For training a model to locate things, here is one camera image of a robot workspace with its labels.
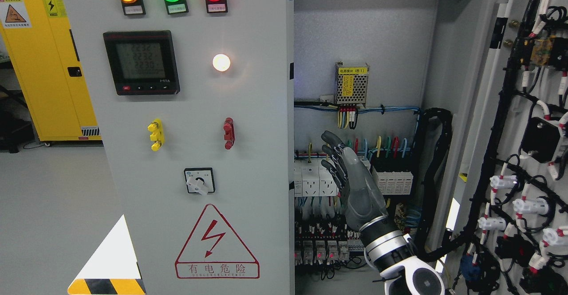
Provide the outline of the grey robot hand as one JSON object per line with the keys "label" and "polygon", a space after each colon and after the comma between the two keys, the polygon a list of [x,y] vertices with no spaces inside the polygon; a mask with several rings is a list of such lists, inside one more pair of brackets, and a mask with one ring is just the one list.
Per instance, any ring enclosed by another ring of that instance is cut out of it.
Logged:
{"label": "grey robot hand", "polygon": [[338,190],[347,225],[360,230],[377,217],[387,216],[385,198],[357,154],[334,133],[321,134],[321,149],[331,158],[321,165],[331,174]]}

